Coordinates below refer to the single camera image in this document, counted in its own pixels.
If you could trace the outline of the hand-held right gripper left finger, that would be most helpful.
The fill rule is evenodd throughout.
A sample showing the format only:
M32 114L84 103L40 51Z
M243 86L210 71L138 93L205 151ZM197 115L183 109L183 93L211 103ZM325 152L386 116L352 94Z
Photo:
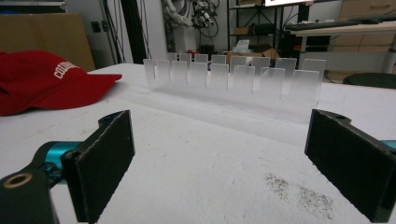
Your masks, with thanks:
M94 224L128 170L134 156L128 110L98 120L98 129L61 157L77 220Z

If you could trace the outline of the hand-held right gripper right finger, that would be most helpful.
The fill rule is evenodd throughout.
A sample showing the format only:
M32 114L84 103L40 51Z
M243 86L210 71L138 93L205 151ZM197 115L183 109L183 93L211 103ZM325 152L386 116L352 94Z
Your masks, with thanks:
M314 109L304 153L370 221L389 221L396 204L396 148L347 117Z

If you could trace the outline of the red baseball cap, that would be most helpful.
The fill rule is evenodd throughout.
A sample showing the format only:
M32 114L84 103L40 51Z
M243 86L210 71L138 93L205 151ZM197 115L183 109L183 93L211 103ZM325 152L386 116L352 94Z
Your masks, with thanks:
M0 51L0 116L30 108L69 109L98 102L121 74L88 74L44 50Z

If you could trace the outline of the clear acrylic slotted rack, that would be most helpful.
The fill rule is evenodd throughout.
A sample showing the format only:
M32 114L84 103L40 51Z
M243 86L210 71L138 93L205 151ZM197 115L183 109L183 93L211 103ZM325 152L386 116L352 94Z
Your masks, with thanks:
M318 105L326 62L295 58L170 53L144 61L148 87L300 122Z

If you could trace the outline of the black round stool seat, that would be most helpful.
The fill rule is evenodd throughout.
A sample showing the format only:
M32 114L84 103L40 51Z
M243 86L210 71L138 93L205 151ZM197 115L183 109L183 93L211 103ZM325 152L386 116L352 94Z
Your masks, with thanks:
M361 73L343 79L347 85L385 88L396 90L396 75L387 73Z

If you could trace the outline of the white desk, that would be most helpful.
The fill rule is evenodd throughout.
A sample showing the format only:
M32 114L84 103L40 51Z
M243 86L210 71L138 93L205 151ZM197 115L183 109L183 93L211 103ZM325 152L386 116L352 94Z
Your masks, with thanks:
M379 24L359 24L316 30L291 31L292 35L302 39L299 66L305 59L325 60L325 68L338 71L381 71L391 73L396 65L396 21L384 21ZM383 35L394 34L392 44L386 51L325 51L307 52L306 42L309 36L325 35Z

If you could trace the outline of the black keyboard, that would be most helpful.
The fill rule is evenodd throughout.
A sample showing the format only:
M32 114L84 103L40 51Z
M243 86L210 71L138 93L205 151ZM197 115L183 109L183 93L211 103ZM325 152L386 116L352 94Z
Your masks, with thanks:
M358 21L309 22L309 23L287 24L285 26L285 29L290 31L302 31L302 30L343 27L343 26L351 26L358 24L360 24Z

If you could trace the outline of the brown cardboard sheet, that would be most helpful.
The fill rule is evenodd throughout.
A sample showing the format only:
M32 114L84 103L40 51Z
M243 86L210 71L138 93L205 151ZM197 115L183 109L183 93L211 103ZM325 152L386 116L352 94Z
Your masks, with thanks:
M95 69L88 38L77 13L0 15L0 51L40 49L85 71Z

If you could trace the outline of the open cardboard box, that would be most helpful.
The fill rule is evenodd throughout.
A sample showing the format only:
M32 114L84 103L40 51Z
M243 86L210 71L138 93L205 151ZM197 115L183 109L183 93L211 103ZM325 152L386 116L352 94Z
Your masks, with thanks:
M227 51L226 52L226 63L231 62L233 56L247 56L247 57L269 57L271 60L275 60L279 57L276 49L268 43L250 45L247 52Z

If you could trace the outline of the black metal shelf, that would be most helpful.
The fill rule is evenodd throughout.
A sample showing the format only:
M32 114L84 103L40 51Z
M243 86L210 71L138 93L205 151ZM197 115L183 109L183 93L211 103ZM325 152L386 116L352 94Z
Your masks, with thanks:
M258 46L269 43L278 49L283 7L266 7L264 0L226 0L227 50L241 39Z

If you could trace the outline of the monitor screen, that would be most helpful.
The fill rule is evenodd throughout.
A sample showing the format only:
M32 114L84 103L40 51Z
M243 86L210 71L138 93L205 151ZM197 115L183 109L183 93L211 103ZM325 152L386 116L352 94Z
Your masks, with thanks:
M266 7L281 7L295 4L313 4L315 0L263 0Z

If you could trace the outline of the black vertical post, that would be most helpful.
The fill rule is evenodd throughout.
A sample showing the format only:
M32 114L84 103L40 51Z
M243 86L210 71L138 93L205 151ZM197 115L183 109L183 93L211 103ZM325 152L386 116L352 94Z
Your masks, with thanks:
M120 0L120 2L134 63L143 64L147 53L137 0Z

